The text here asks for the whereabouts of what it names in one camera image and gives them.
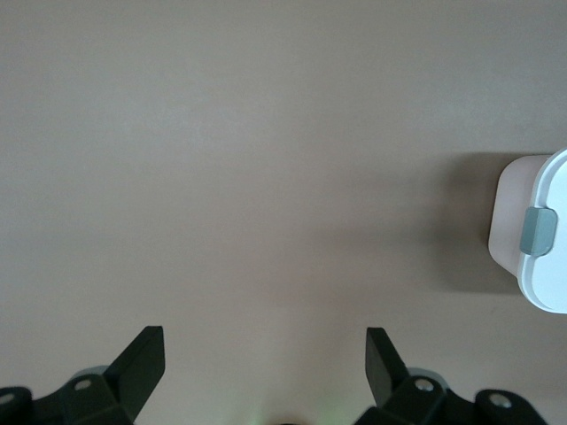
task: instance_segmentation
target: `white plastic container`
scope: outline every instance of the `white plastic container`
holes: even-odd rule
[[[567,313],[567,149],[504,169],[488,248],[534,305]]]

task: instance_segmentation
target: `container lid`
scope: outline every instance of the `container lid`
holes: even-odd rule
[[[517,275],[524,295],[542,310],[567,313],[567,149],[538,173],[520,250]]]

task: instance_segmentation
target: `screw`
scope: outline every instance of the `screw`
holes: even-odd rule
[[[423,378],[419,378],[416,380],[416,387],[420,391],[428,391],[428,392],[433,391],[433,389],[435,388],[430,381]]]
[[[491,394],[489,398],[492,404],[495,406],[503,407],[505,409],[510,409],[512,407],[512,402],[509,400],[509,398],[497,392]]]
[[[15,398],[16,396],[14,396],[11,392],[9,392],[8,394],[4,394],[3,396],[0,396],[0,406],[7,405]]]
[[[91,385],[91,381],[90,379],[83,379],[82,381],[79,381],[78,383],[76,383],[74,385],[74,388],[78,391],[78,390],[84,390],[85,388],[88,388]]]

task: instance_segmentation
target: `beige tabletop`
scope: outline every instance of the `beige tabletop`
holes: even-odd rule
[[[567,421],[567,318],[486,240],[567,144],[567,3],[0,1],[0,386],[162,325],[139,425],[349,425],[366,327]]]

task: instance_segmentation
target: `metal bolt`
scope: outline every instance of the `metal bolt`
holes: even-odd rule
[[[510,409],[512,407],[512,402],[509,400],[509,398],[503,396],[502,394],[499,394],[498,392],[491,394],[489,398],[492,404],[495,406],[503,407],[505,409]]]
[[[85,388],[88,388],[90,386],[91,382],[90,379],[83,379],[82,381],[79,381],[78,383],[76,383],[74,385],[74,388],[78,391],[78,390],[84,390]]]
[[[14,396],[11,392],[9,392],[8,394],[4,394],[3,396],[0,396],[0,406],[7,405],[15,398],[16,396]]]
[[[420,391],[428,391],[428,392],[433,391],[433,389],[435,388],[430,381],[423,378],[419,378],[416,380],[416,387]]]

